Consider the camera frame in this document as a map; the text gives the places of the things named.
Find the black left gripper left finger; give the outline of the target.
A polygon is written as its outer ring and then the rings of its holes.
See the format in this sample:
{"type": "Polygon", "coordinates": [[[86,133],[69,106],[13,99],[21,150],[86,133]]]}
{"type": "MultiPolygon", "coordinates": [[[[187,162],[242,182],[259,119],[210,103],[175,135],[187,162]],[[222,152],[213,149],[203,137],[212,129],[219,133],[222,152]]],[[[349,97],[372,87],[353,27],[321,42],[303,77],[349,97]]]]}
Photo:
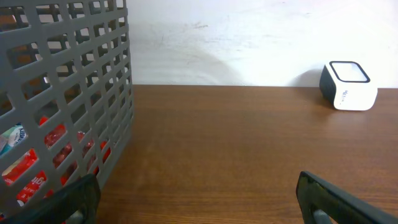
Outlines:
{"type": "Polygon", "coordinates": [[[1,223],[95,223],[100,198],[96,176],[87,174],[1,223]]]}

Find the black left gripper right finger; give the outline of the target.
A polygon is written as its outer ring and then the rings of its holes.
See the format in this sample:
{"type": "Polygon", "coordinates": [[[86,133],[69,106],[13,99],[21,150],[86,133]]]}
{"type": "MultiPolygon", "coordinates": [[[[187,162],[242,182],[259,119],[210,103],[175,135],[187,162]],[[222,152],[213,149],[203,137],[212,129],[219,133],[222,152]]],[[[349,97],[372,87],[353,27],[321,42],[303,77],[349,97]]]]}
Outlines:
{"type": "Polygon", "coordinates": [[[395,224],[397,218],[308,171],[299,175],[296,196],[303,222],[395,224]]]}

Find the red Hacks candy bag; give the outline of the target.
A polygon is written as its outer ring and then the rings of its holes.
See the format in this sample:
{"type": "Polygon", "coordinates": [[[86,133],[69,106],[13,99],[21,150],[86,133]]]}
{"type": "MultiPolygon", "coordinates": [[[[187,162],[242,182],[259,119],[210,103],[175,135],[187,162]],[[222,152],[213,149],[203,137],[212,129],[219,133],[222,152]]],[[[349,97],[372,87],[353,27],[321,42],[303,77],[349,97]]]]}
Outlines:
{"type": "Polygon", "coordinates": [[[71,132],[63,122],[33,137],[22,124],[27,137],[1,155],[1,180],[7,187],[1,199],[23,207],[34,195],[49,197],[61,187],[86,174],[98,175],[113,147],[104,138],[96,143],[90,133],[71,132]]]}

